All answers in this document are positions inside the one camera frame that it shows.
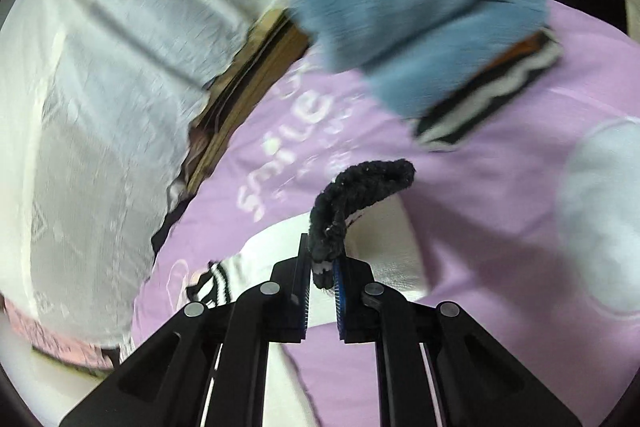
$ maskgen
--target pink fabric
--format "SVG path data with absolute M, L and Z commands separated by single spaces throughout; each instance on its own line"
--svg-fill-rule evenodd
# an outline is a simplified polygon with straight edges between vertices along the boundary
M 62 362 L 92 369 L 113 369 L 113 363 L 100 347 L 57 335 L 31 317 L 21 313 L 11 301 L 4 300 L 5 313 L 12 329 L 31 346 Z
M 607 313 L 581 288 L 559 247 L 556 193 L 585 133 L 640 116 L 640 47 L 584 13 L 554 2 L 550 12 L 564 46 L 559 65 L 454 152 L 421 150 L 366 96 L 356 71 L 324 73 L 309 55 L 293 65 L 160 251 L 136 300 L 136 345 L 184 304 L 184 287 L 207 261 L 309 211 L 347 166 L 404 157 L 417 169 L 402 197 L 433 288 L 424 302 L 459 302 L 584 427 L 599 425 L 640 366 L 640 319 Z M 345 346 L 325 325 L 287 349 L 323 425 L 378 425 L 372 346 Z

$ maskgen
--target black and white stripe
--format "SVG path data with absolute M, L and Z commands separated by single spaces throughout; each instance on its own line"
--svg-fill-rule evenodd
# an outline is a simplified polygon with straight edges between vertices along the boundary
M 511 102 L 558 61 L 562 47 L 549 28 L 538 36 L 538 49 L 483 71 L 416 122 L 415 137 L 431 151 L 457 147 L 482 122 Z
M 231 302 L 229 276 L 222 261 L 209 261 L 209 269 L 202 274 L 198 282 L 186 289 L 187 298 L 192 302 L 201 302 L 207 308 L 215 308 Z

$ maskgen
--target white curtain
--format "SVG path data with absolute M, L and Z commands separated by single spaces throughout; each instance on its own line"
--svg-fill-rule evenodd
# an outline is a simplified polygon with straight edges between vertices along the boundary
M 203 86 L 288 0 L 17 0 L 0 30 L 0 293 L 117 344 Z

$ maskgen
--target blue towel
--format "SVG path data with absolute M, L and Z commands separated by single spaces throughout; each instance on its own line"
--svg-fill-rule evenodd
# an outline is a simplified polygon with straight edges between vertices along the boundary
M 546 0 L 293 0 L 324 65 L 362 68 L 372 92 L 419 118 L 546 20 Z

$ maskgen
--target white fabric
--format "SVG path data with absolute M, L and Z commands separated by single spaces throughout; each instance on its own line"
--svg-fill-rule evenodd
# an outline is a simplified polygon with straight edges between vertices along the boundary
M 43 427 L 60 421 L 100 380 L 38 354 L 0 313 L 0 362 L 12 385 Z
M 587 291 L 617 313 L 640 312 L 640 122 L 585 137 L 566 167 L 559 233 Z
M 269 344 L 262 427 L 316 427 L 319 423 L 298 371 L 281 344 Z
M 203 85 L 288 0 L 17 0 L 0 30 L 0 292 L 115 345 Z

